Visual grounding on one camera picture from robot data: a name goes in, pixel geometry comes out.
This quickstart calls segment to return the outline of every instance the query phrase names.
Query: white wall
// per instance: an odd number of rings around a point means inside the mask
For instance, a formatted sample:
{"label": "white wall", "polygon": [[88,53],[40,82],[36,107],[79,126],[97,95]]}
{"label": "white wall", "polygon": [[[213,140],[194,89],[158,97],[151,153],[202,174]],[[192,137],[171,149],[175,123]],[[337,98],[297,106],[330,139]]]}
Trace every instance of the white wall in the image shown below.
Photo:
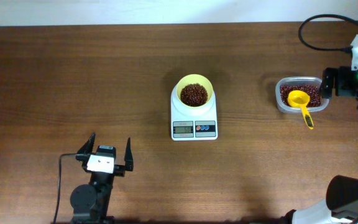
{"label": "white wall", "polygon": [[358,0],[0,0],[0,26],[358,20]]}

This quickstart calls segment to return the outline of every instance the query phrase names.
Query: white kitchen scale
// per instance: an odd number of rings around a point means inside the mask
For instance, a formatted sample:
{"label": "white kitchen scale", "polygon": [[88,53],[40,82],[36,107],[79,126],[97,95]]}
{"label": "white kitchen scale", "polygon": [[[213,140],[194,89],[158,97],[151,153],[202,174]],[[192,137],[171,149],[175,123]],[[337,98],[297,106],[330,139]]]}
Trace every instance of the white kitchen scale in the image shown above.
{"label": "white kitchen scale", "polygon": [[[208,93],[207,102],[202,106],[187,106],[180,101],[181,90],[199,83]],[[218,137],[216,99],[211,82],[202,75],[183,77],[171,94],[171,138],[174,141],[214,140]]]}

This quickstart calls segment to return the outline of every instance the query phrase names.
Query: beans in container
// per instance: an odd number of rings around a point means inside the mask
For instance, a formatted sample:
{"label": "beans in container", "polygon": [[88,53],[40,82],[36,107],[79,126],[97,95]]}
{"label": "beans in container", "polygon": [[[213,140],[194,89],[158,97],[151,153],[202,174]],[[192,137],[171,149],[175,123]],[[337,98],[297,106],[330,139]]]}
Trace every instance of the beans in container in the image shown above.
{"label": "beans in container", "polygon": [[188,106],[202,106],[208,99],[208,93],[199,83],[189,84],[180,92],[180,100]]}
{"label": "beans in container", "polygon": [[310,101],[306,107],[317,107],[321,106],[321,98],[318,95],[318,87],[313,85],[297,85],[297,86],[287,86],[282,85],[280,86],[280,94],[281,100],[287,106],[288,104],[288,95],[293,90],[300,90],[307,93],[310,96]]}

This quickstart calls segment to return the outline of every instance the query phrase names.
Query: plastic container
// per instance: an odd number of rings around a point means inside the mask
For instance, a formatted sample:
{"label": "plastic container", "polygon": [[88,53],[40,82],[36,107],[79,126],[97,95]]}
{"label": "plastic container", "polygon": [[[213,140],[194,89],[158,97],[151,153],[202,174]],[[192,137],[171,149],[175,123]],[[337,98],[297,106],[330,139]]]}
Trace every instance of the plastic container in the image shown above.
{"label": "plastic container", "polygon": [[[282,85],[296,86],[296,85],[314,85],[320,87],[322,81],[316,77],[288,77],[280,80],[276,85],[276,100],[277,108],[283,113],[302,113],[301,108],[293,108],[287,106],[281,100],[280,87]],[[308,108],[310,113],[324,110],[329,103],[329,99],[321,99],[321,106]]]}

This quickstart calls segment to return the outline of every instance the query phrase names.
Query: wood grain surface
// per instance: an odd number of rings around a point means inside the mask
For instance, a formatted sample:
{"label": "wood grain surface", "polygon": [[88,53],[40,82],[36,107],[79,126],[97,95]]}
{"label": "wood grain surface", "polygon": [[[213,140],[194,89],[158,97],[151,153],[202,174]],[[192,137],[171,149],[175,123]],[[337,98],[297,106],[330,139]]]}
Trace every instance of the wood grain surface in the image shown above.
{"label": "wood grain surface", "polygon": [[[301,45],[300,23],[0,27],[0,223],[51,223],[58,157],[96,131],[96,145],[132,139],[134,172],[116,178],[109,214],[141,220],[280,217],[322,198],[338,174],[358,178],[358,111],[334,97],[314,130],[276,106],[284,77],[350,65]],[[314,22],[305,39],[347,46],[358,28]],[[216,93],[219,137],[170,138],[170,93],[190,73]],[[89,181],[63,160],[58,221]]]}

